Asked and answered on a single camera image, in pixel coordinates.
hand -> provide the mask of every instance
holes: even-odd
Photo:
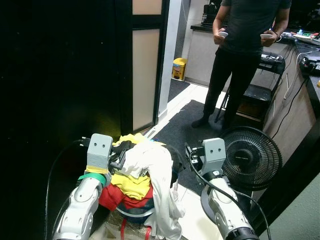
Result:
[[[219,35],[219,32],[224,32],[224,31],[225,31],[224,28],[220,28],[218,32],[215,32],[213,34],[213,41],[215,44],[220,45],[225,41],[225,37]]]
[[[270,37],[270,38],[261,38],[261,45],[264,47],[270,47],[278,39],[278,36],[277,36],[277,34],[275,34],[274,31],[267,30],[264,32],[264,34],[271,34],[272,35],[272,37]]]

pile of clothes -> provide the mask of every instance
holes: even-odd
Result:
[[[122,136],[113,143],[112,151],[125,152],[123,168],[102,190],[99,204],[114,211],[119,204],[126,209],[142,208],[150,201],[152,213],[144,222],[151,235],[179,240],[182,228],[178,219],[185,215],[178,196],[178,173],[184,169],[179,153],[170,146],[136,135]]]

green strap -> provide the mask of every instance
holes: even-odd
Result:
[[[87,173],[85,175],[82,175],[78,178],[78,180],[82,180],[82,179],[85,179],[85,178],[94,178],[94,179],[97,179],[100,181],[100,183],[102,184],[102,187],[104,187],[107,183],[107,180],[104,176],[102,176],[101,174],[99,173]]]

fan grille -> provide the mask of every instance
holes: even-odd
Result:
[[[282,167],[275,142],[258,129],[238,126],[220,138],[226,153],[223,174],[233,186],[250,191],[265,189]]]

person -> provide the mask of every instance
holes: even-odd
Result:
[[[215,53],[203,116],[192,122],[193,128],[208,123],[232,73],[222,129],[230,126],[240,99],[259,66],[263,47],[271,46],[286,29],[290,7],[291,0],[222,0],[212,25],[213,40],[219,48]],[[222,23],[228,14],[228,35],[223,37],[219,32],[225,31]],[[271,38],[261,38],[260,34],[270,34]]]

